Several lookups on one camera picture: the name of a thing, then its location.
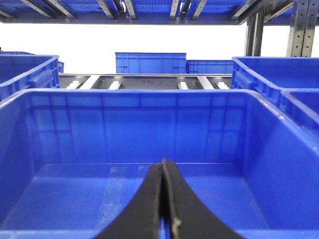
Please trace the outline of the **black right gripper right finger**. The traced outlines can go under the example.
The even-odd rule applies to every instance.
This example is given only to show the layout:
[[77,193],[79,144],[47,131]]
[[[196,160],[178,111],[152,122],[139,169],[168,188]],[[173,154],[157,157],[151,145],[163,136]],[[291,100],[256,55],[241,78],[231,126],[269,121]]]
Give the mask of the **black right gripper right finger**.
[[199,199],[177,164],[164,158],[163,182],[172,239],[242,239]]

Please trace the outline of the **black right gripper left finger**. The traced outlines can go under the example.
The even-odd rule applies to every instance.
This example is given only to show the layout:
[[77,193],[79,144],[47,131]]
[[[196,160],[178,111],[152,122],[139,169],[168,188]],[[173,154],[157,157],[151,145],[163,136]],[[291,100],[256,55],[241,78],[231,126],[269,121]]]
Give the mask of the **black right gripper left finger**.
[[140,188],[124,210],[96,239],[159,238],[163,166],[152,164]]

